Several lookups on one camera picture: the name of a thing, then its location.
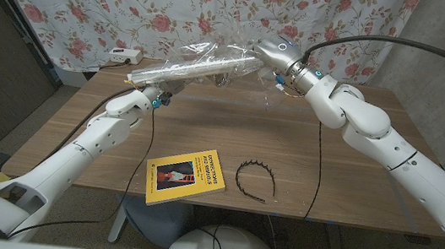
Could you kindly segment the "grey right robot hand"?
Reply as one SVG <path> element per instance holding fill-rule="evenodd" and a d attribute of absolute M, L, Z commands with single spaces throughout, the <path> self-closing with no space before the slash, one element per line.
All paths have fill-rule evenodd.
<path fill-rule="evenodd" d="M 253 44 L 253 50 L 262 62 L 284 75 L 290 73 L 294 64 L 302 58 L 299 46 L 282 36 L 259 39 Z"/>

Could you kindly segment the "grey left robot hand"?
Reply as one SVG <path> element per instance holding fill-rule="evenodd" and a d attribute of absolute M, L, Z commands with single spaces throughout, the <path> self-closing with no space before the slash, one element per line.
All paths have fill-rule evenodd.
<path fill-rule="evenodd" d="M 166 99 L 170 99 L 173 95 L 179 94 L 187 84 L 198 83 L 203 84 L 206 82 L 211 82 L 218 88 L 223 87 L 229 82 L 230 75 L 226 72 L 215 75 L 208 76 L 200 76 L 196 78 L 182 78 L 178 80 L 166 80 L 164 82 L 160 82 L 156 84 L 162 91 L 161 94 L 158 95 L 160 100 L 164 102 Z"/>

